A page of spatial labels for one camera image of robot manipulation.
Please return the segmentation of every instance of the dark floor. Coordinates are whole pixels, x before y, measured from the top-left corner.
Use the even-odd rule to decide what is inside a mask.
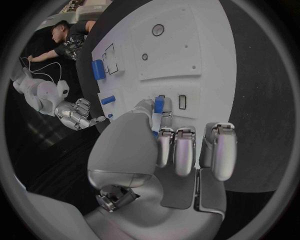
[[[220,2],[228,16],[237,48],[237,77],[244,80],[240,83],[237,82],[236,87],[240,89],[237,94],[247,94],[249,90],[253,90],[256,87],[259,88],[258,93],[254,94],[245,102],[244,108],[239,109],[238,105],[234,106],[240,112],[251,114],[252,119],[244,118],[237,120],[237,118],[233,116],[230,118],[232,122],[238,126],[237,129],[243,129],[244,125],[252,125],[254,128],[255,125],[253,125],[253,123],[255,124],[257,122],[267,124],[267,128],[258,136],[259,141],[247,141],[246,137],[249,136],[249,134],[252,138],[256,137],[253,135],[252,129],[247,128],[246,131],[238,133],[240,138],[239,142],[244,144],[244,146],[252,145],[255,149],[258,148],[262,142],[272,142],[270,139],[274,136],[266,134],[268,131],[271,132],[278,128],[284,128],[285,130],[277,135],[279,138],[277,143],[279,144],[281,141],[282,144],[277,144],[275,148],[280,149],[271,152],[274,146],[268,145],[264,152],[260,152],[256,149],[257,153],[250,152],[249,155],[246,156],[250,163],[260,160],[260,164],[262,164],[262,167],[265,167],[265,169],[267,169],[268,166],[272,167],[272,170],[267,171],[268,177],[265,177],[264,181],[264,184],[266,184],[268,181],[273,181],[276,177],[279,178],[277,174],[271,173],[272,171],[278,171],[279,174],[282,174],[285,168],[284,161],[289,158],[288,153],[291,150],[290,143],[292,138],[287,138],[287,135],[292,130],[294,115],[293,108],[289,104],[291,96],[286,97],[286,94],[291,95],[291,89],[288,85],[281,82],[287,81],[287,78],[285,79],[286,73],[285,70],[282,69],[282,63],[276,58],[277,53],[274,52],[270,41],[262,35],[260,30],[253,30],[253,28],[252,30],[247,30],[248,27],[253,27],[253,21],[243,15],[241,10],[230,1],[221,0]],[[51,40],[50,29],[42,29],[35,33],[23,51],[22,57],[28,57],[29,55],[37,56],[54,49],[55,46],[54,41]],[[77,77],[75,62],[63,58],[55,58],[43,63],[35,63],[32,65],[32,69],[39,69],[52,62],[60,62],[62,64],[62,79],[67,80],[71,89],[70,96],[66,100],[75,102],[78,98],[83,96]],[[55,81],[55,79],[58,80],[59,69],[57,66],[52,65],[49,68],[45,68],[41,73],[50,74],[54,77]],[[39,77],[47,80],[47,76],[42,75]],[[268,85],[266,81],[268,78],[273,78],[278,81],[273,82],[272,85]],[[255,109],[255,107],[253,107],[253,105],[256,106],[259,104],[259,101],[261,101],[260,97],[263,95],[277,95],[280,96],[280,99],[284,99],[284,101],[281,102],[283,108],[280,114],[276,115],[277,117],[272,115],[273,113],[270,112],[270,109]],[[275,102],[272,107],[277,108],[277,105]],[[286,116],[285,122],[281,121],[281,118],[279,118],[280,115]],[[90,212],[97,206],[95,190],[88,183],[86,176],[88,155],[99,136],[95,127],[80,132],[68,129],[63,126],[56,117],[38,114],[26,104],[24,97],[18,94],[12,86],[10,86],[7,95],[5,126],[7,129],[6,137],[9,154],[16,175],[30,192],[71,203],[76,206],[82,214]],[[280,161],[274,165],[270,160],[268,164],[263,165],[264,161],[261,161],[261,158],[264,160],[277,158]],[[248,174],[251,173],[251,167],[248,166],[245,167],[245,169]],[[251,177],[248,177],[248,180],[249,181],[245,184],[250,186]],[[231,190],[236,186],[234,182],[229,182],[227,185],[228,189]],[[273,191],[260,193],[226,191],[226,218],[215,240],[225,240],[246,226],[266,205],[268,200],[272,197],[272,194]],[[289,210],[276,225],[276,228],[264,239],[274,239],[275,236],[278,236],[282,231],[284,231],[286,239],[295,239],[299,236],[298,226],[300,218],[299,214],[294,210],[298,202],[299,193]],[[22,223],[18,221],[15,213],[8,207],[7,202],[5,204],[6,205],[2,206],[5,211],[4,215],[10,216],[10,218],[5,221],[3,229],[8,229],[11,225],[15,226],[15,229],[18,229],[18,231],[10,231],[10,237],[6,239],[17,239],[20,238],[20,236],[28,236],[28,238],[31,239],[31,234],[26,228],[22,227]]]

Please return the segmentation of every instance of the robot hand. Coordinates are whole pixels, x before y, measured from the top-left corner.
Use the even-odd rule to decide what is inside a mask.
[[[79,98],[76,103],[62,101],[55,109],[55,115],[70,129],[81,130],[103,122],[105,116],[87,120],[90,115],[91,103],[84,98]]]

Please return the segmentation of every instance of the blue cylinder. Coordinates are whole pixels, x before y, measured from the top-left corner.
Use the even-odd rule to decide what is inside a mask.
[[[105,79],[105,71],[102,60],[98,59],[91,62],[92,71],[96,80]]]
[[[105,104],[112,103],[112,102],[114,102],[114,101],[116,101],[115,96],[109,96],[109,97],[107,97],[107,98],[102,99],[102,100],[101,100],[101,103],[102,103],[102,105],[105,105]]]

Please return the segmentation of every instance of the cable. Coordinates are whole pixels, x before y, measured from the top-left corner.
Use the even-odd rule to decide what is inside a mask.
[[[31,68],[31,62],[28,60],[28,58],[27,58],[27,57],[20,57],[20,59],[21,59],[22,63],[25,65],[25,67],[26,67],[31,73],[33,73],[33,74],[34,74],[34,72],[40,71],[40,70],[42,70],[42,69],[44,69],[44,68],[46,68],[46,67],[48,67],[48,66],[50,66],[50,65],[52,65],[52,64],[58,64],[59,67],[60,67],[59,81],[60,81],[61,78],[62,78],[62,66],[61,66],[58,62],[52,62],[52,63],[48,64],[47,66],[44,66],[44,67],[42,67],[42,68],[40,68],[40,69],[38,69],[38,70],[31,71],[31,70],[30,70],[30,68]],[[24,61],[23,61],[22,59],[27,59],[27,60],[28,60],[28,62],[29,62],[29,68],[26,66],[26,64],[24,63]]]

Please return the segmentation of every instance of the rectangular slot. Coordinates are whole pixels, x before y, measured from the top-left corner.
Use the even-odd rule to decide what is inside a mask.
[[[179,96],[179,109],[181,109],[181,110],[187,109],[187,96],[186,95]]]

